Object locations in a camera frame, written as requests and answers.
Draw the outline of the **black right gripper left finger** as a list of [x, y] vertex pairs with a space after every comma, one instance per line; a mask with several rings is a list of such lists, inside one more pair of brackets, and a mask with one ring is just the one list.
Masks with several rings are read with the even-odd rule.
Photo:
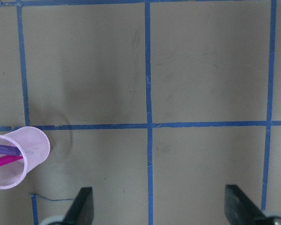
[[82, 187], [66, 213], [63, 225], [91, 225], [94, 220], [92, 187]]

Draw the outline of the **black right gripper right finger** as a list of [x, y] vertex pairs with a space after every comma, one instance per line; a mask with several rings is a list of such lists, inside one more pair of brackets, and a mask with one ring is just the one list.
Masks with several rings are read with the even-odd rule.
[[237, 185], [225, 186], [224, 213], [230, 225], [266, 224], [266, 216]]

